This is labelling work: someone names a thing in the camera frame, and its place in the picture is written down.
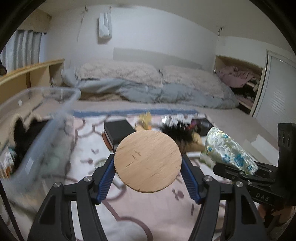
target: frosted glass door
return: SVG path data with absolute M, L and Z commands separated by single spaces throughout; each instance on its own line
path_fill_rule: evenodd
M 278 123 L 296 123 L 296 64 L 287 62 L 268 55 L 265 82 L 254 113 L 276 139 Z

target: pink clothing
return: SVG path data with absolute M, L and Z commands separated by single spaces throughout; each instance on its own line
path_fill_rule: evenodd
M 220 80 L 233 88 L 241 88 L 254 77 L 251 71 L 242 71 L 235 66 L 226 66 L 219 70 Z

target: gray comforter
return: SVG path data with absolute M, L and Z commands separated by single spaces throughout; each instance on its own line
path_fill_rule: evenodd
M 200 90 L 180 84 L 164 84 L 162 88 L 124 79 L 77 80 L 73 72 L 62 72 L 63 81 L 82 92 L 115 93 L 130 101 L 145 103 L 180 103 L 207 108 L 231 109 L 239 105 L 232 90 L 221 82 L 224 98 L 205 95 Z

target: silver screw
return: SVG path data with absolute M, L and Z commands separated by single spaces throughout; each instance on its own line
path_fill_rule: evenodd
M 211 176 L 205 176 L 205 181 L 211 182 L 211 181 L 213 181 L 213 178 Z
M 242 182 L 236 182 L 235 185 L 237 185 L 239 188 L 241 188 L 244 184 Z
M 92 180 L 92 177 L 91 176 L 86 176 L 83 180 L 88 183 L 88 182 L 90 182 Z
M 54 183 L 54 188 L 59 188 L 60 186 L 61 186 L 61 183 L 60 182 Z

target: transparent plastic bin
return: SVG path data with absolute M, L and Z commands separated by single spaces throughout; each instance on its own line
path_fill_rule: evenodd
M 73 103 L 80 91 L 72 88 L 31 88 L 0 106 L 0 158 L 8 151 L 11 119 L 18 113 L 26 124 L 36 113 L 50 121 L 27 151 L 9 179 L 1 179 L 12 203 L 37 212 L 52 185 L 64 182 L 74 148 Z

